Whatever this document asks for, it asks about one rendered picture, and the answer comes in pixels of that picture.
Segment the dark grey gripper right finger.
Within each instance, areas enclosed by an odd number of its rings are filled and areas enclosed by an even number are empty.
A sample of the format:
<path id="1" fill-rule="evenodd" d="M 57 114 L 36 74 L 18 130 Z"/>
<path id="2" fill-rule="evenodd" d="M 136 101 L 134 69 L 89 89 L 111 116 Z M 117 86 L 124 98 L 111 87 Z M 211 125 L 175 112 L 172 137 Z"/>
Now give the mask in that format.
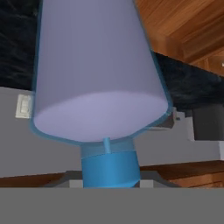
<path id="1" fill-rule="evenodd" d="M 157 171 L 141 171 L 141 188 L 179 188 L 177 184 L 165 180 Z"/>

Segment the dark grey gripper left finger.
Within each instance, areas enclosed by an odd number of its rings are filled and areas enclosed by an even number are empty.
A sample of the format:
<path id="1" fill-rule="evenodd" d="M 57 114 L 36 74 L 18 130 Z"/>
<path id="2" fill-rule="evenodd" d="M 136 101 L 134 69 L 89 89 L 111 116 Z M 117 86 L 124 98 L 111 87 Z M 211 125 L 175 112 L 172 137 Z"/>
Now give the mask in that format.
<path id="1" fill-rule="evenodd" d="M 45 187 L 65 187 L 65 188 L 82 188 L 82 172 L 67 171 L 59 180 L 54 180 Z"/>

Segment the blue transparent soap dispenser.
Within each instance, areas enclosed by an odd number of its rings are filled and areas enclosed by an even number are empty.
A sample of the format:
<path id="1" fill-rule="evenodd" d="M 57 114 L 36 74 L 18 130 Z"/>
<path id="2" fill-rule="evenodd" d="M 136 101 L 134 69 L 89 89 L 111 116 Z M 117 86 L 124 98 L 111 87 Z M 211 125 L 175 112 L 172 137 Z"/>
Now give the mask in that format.
<path id="1" fill-rule="evenodd" d="M 141 179 L 134 139 L 172 113 L 135 0 L 40 0 L 31 126 L 80 146 L 86 188 Z"/>

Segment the dark grey box appliance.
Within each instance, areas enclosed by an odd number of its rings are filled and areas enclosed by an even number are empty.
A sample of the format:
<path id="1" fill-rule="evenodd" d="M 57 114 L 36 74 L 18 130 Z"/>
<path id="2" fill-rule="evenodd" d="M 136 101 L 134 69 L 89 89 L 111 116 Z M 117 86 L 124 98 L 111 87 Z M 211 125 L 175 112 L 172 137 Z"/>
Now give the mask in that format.
<path id="1" fill-rule="evenodd" d="M 224 107 L 208 105 L 192 111 L 196 141 L 224 141 Z"/>

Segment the white wall switch plate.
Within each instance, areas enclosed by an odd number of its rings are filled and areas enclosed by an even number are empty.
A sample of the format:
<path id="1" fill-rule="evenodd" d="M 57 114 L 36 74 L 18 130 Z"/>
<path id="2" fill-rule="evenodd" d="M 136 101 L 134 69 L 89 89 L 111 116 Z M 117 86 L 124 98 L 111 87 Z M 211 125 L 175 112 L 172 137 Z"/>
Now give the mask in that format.
<path id="1" fill-rule="evenodd" d="M 17 97 L 16 118 L 30 119 L 32 116 L 32 96 L 20 94 Z"/>

